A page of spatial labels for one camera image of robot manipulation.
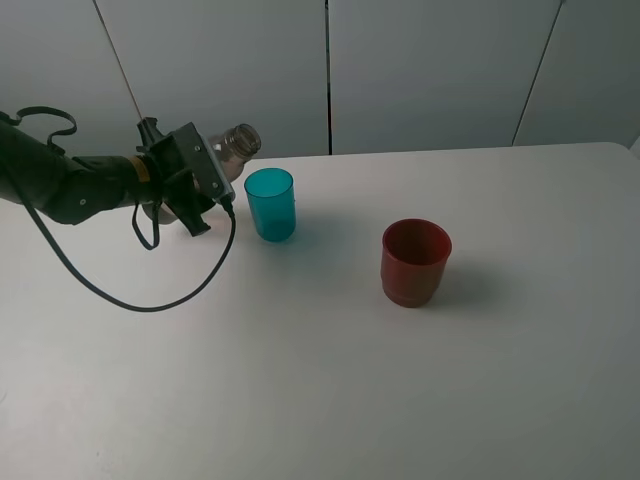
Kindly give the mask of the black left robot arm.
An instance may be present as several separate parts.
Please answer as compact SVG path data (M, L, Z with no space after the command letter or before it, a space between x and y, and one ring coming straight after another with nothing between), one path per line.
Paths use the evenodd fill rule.
M226 195L227 185L194 124L163 134L156 119L145 117L137 125L141 144L136 154L69 157L52 140L40 142L19 130L25 117L41 114L72 118L51 107L1 116L2 198L28 201L65 225L135 205L159 217L166 206L191 235L208 230L202 215Z

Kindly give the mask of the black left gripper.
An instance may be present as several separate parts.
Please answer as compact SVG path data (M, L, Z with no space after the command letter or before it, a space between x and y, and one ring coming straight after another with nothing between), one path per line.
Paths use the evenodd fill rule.
M141 139L136 149L147 181L138 180L135 199L164 200L191 236L197 237L210 230L202 214L214 207L214 201L197 190L173 138L174 130L163 134L157 122L154 117L143 117L136 125Z

